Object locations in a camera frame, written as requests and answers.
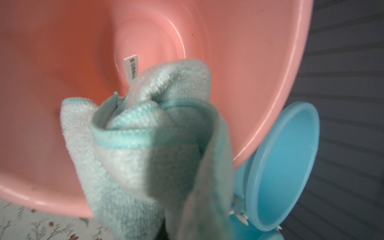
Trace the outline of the mint green microfiber cloth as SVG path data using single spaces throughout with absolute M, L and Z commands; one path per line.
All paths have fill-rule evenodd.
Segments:
M 68 98 L 61 126 L 94 217 L 117 240 L 231 240 L 229 128 L 198 59 L 155 65 L 125 97 Z

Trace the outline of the teal plastic bucket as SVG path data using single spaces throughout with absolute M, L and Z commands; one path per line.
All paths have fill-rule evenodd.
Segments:
M 316 107 L 294 102 L 279 115 L 251 157 L 236 170 L 229 219 L 236 240 L 281 240 L 281 223 L 298 202 L 320 139 Z

